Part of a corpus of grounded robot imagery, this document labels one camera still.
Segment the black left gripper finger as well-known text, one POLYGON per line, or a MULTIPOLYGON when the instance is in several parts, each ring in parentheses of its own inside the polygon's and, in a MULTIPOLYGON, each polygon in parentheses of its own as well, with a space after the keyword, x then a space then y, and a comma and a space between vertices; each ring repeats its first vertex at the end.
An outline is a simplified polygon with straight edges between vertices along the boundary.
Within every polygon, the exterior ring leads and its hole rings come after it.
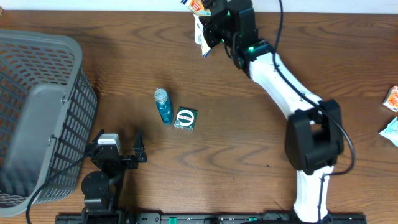
POLYGON ((138 162, 147 162, 147 153, 142 140, 142 131, 138 131, 136 134, 133 150, 138 162))
POLYGON ((97 143, 97 142, 98 142, 98 139, 101 137, 102 134, 104 134, 104 129, 101 129, 101 130, 99 131, 99 133, 94 137, 93 143, 97 143))

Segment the yellow snack bag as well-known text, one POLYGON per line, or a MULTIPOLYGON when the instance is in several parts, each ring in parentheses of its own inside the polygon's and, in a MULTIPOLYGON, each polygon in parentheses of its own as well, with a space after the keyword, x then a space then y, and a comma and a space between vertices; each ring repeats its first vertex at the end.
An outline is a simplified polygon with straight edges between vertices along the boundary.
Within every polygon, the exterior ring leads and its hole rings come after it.
POLYGON ((205 40, 204 25, 200 18, 211 16, 211 12, 209 9, 204 8, 201 0, 181 0, 180 3, 193 13, 195 19, 195 43, 201 46, 202 56, 206 58, 211 52, 211 47, 208 46, 205 40))

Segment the teal liquid bottle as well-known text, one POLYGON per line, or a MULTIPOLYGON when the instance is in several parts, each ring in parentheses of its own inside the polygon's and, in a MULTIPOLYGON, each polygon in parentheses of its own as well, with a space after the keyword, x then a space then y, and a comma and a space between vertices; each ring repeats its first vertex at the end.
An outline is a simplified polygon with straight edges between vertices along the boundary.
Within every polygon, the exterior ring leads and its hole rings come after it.
POLYGON ((163 88, 157 88, 154 93, 157 109, 165 125, 172 124, 174 112, 169 94, 163 88))

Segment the small dark green box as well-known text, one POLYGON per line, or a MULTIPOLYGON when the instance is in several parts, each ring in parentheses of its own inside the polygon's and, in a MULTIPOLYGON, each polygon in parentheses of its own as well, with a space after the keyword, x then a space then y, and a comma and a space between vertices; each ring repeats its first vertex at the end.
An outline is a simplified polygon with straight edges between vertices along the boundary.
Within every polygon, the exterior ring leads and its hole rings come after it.
POLYGON ((193 131, 197 120, 197 110, 180 107, 177 111, 174 127, 193 131))

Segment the light teal wipes packet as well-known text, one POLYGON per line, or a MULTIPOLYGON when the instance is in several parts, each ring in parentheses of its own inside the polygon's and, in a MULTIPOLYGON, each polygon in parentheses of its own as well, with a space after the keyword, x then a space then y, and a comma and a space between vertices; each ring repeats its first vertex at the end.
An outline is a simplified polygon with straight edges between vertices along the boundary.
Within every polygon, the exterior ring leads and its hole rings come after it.
POLYGON ((390 140, 393 145, 398 147, 398 124, 397 124, 397 117, 395 117, 379 134, 382 137, 387 138, 390 140))

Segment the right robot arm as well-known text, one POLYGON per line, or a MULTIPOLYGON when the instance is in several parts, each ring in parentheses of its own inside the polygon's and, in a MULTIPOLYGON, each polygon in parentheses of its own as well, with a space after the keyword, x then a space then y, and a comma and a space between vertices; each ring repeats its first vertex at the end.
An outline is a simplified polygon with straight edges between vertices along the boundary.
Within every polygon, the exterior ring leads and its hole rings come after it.
POLYGON ((259 37, 252 1, 203 1, 201 16, 209 47, 224 43, 235 66, 271 96, 287 119, 285 153, 297 171, 294 212, 307 223, 328 217, 328 182, 344 150, 341 110, 306 89, 286 68, 277 44, 259 37))

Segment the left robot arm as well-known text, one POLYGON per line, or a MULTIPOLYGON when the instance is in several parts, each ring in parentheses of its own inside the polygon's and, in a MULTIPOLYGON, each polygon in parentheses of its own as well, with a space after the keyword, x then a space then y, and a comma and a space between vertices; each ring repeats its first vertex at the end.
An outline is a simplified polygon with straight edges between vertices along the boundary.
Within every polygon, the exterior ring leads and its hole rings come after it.
POLYGON ((147 161, 142 133, 136 134, 134 154, 121 155, 120 150, 119 136, 104 130, 86 146, 85 154, 98 170, 87 174, 81 183, 85 195, 82 223, 134 223, 128 210, 118 205, 125 172, 147 161))

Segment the white barcode scanner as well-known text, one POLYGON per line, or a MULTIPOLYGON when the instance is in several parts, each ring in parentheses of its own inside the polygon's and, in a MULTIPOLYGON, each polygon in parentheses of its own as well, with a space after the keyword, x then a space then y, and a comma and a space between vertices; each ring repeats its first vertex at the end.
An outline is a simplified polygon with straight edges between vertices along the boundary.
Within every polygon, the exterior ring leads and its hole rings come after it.
POLYGON ((201 35, 203 34, 203 24, 200 22, 200 17, 196 14, 193 15, 195 19, 195 43, 201 45, 201 35))

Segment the grey plastic shopping basket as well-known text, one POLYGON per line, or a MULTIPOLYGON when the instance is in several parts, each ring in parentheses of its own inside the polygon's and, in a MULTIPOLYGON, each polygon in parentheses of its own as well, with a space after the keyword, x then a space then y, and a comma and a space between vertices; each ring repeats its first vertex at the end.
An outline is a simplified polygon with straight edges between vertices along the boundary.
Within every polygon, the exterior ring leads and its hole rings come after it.
POLYGON ((98 108, 80 45, 1 31, 1 216, 70 195, 98 108))

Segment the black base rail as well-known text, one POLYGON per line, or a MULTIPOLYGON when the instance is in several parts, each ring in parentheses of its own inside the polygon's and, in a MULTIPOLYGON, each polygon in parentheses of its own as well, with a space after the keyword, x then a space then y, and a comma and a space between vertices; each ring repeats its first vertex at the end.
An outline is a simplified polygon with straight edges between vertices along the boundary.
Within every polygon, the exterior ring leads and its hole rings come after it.
POLYGON ((56 224, 73 223, 128 223, 128 224, 240 224, 240 223, 302 223, 290 212, 268 212, 250 215, 161 215, 158 213, 138 213, 119 217, 117 215, 58 215, 56 224))

